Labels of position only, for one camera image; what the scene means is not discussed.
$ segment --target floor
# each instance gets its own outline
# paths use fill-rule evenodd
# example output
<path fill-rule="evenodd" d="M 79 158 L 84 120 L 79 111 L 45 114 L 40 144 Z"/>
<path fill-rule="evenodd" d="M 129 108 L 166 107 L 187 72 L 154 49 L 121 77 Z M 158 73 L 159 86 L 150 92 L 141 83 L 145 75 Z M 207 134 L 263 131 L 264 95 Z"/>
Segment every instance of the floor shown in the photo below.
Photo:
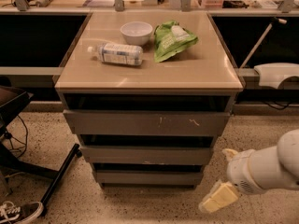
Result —
<path fill-rule="evenodd" d="M 61 112 L 23 112 L 21 118 L 29 130 L 29 146 L 21 157 L 49 168 L 58 169 L 69 149 L 77 142 Z M 203 214 L 198 204 L 218 180 L 226 180 L 225 147 L 237 150 L 274 146 L 284 133 L 299 128 L 299 110 L 292 115 L 234 115 L 217 141 L 213 158 L 196 189 L 153 187 L 105 187 L 94 181 L 91 167 L 83 158 L 75 158 L 62 183 L 48 203 L 48 213 L 35 223 L 286 223 L 299 220 L 299 192 L 269 190 L 264 195 L 243 195 L 213 215 Z M 24 128 L 15 119 L 8 130 L 23 140 Z M 0 185 L 0 201 L 10 200 L 22 205 L 39 201 L 49 180 L 32 175 L 15 175 L 9 185 L 13 193 Z"/>

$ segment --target white bowl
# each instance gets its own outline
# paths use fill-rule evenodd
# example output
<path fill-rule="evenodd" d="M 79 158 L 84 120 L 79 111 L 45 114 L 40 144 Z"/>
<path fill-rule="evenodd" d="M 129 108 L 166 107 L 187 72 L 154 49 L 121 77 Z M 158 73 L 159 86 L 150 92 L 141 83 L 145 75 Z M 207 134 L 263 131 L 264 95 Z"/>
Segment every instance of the white bowl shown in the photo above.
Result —
<path fill-rule="evenodd" d="M 143 21 L 132 21 L 121 27 L 121 33 L 127 44 L 143 46 L 150 40 L 152 26 Z"/>

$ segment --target crumpled bag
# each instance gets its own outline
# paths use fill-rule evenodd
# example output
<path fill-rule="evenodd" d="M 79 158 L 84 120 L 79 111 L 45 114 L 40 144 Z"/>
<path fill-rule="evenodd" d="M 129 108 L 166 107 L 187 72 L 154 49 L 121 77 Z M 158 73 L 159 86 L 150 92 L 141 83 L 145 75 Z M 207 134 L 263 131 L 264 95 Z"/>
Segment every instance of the crumpled bag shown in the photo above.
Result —
<path fill-rule="evenodd" d="M 198 41 L 197 35 L 180 27 L 177 21 L 167 21 L 157 26 L 154 35 L 156 63 L 175 56 Z"/>

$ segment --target sneaker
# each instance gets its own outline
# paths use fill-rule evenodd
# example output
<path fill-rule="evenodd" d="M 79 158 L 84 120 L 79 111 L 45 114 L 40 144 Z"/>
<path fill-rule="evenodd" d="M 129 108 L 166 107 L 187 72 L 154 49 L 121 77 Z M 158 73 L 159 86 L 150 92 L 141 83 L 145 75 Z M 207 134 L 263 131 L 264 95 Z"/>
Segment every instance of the sneaker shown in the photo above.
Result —
<path fill-rule="evenodd" d="M 43 210 L 44 206 L 41 202 L 16 206 L 6 201 L 0 205 L 0 224 L 27 224 L 37 219 Z"/>

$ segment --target white robot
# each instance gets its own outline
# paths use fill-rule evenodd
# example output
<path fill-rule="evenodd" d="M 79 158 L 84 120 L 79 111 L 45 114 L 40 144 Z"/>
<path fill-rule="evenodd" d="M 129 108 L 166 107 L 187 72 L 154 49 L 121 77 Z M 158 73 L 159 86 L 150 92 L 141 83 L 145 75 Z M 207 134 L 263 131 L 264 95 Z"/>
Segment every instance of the white robot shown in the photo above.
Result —
<path fill-rule="evenodd" d="M 299 129 L 283 134 L 278 144 L 261 150 L 224 149 L 228 182 L 217 182 L 199 204 L 212 213 L 238 200 L 240 193 L 262 194 L 269 189 L 299 190 Z"/>

